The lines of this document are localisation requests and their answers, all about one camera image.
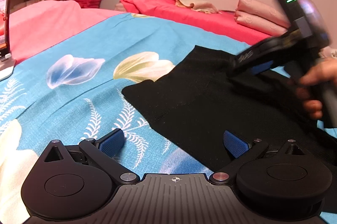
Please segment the blue floral bed sheet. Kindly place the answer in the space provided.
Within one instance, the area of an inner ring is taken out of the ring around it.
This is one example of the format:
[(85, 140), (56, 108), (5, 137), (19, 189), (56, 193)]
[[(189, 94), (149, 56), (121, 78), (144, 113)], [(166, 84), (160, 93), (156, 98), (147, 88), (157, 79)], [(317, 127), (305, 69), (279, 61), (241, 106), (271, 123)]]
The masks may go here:
[[(156, 81), (194, 47), (231, 59), (245, 43), (120, 14), (19, 64), (1, 83), (2, 223), (335, 223), (336, 172), (296, 140), (244, 164), (232, 184), (150, 127), (123, 88)], [(79, 150), (122, 129), (115, 184)]]

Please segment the black pants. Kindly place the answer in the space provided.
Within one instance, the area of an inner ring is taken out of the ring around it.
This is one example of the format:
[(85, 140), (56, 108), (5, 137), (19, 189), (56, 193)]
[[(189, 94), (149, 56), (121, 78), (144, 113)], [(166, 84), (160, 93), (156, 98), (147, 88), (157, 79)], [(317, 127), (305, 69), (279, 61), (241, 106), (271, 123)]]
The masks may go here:
[(196, 46), (167, 75), (123, 88), (125, 99), (156, 132), (216, 171), (231, 158), (223, 135), (281, 147), (296, 140), (336, 172), (336, 138), (318, 128), (286, 77), (274, 71), (234, 79), (226, 72), (231, 55)]

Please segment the white phone stand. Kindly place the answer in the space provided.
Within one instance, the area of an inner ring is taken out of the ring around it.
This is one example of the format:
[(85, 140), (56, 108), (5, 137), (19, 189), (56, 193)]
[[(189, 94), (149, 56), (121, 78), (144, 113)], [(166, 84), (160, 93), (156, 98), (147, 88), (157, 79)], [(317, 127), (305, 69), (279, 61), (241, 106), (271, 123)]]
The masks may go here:
[(4, 57), (1, 57), (0, 62), (0, 80), (5, 80), (13, 74), (15, 67), (15, 59), (11, 53), (6, 54)]

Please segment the pink blanket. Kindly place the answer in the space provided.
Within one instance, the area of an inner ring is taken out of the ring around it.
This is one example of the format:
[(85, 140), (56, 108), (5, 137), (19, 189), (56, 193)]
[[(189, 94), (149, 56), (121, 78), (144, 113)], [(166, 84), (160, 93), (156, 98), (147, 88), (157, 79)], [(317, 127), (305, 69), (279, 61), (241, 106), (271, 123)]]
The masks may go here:
[(81, 8), (73, 0), (45, 0), (10, 14), (10, 49), (19, 64), (120, 11)]

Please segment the beige crumpled towel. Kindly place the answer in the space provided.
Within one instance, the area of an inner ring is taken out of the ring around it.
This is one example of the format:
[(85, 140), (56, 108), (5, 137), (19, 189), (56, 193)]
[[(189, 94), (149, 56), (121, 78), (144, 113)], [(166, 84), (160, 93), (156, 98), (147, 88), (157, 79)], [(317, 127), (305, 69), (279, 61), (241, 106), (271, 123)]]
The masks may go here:
[(205, 14), (217, 14), (219, 10), (206, 0), (175, 0), (175, 5)]

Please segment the smartphone on stand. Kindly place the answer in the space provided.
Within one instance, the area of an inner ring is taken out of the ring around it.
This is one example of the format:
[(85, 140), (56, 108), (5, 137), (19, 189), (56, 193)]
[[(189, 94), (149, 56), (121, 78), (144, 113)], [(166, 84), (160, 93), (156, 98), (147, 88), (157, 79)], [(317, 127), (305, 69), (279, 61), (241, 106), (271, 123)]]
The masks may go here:
[(0, 53), (4, 58), (10, 53), (9, 16), (10, 0), (0, 0)]

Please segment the lower pink folded quilt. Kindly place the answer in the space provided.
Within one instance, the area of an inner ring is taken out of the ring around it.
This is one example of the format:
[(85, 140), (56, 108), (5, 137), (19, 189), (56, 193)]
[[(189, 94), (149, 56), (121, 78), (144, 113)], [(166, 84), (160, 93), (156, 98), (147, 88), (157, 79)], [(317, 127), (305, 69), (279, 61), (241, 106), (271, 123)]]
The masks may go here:
[(243, 11), (235, 11), (234, 19), (237, 24), (263, 32), (270, 36), (280, 36), (287, 32), (287, 29), (280, 25)]

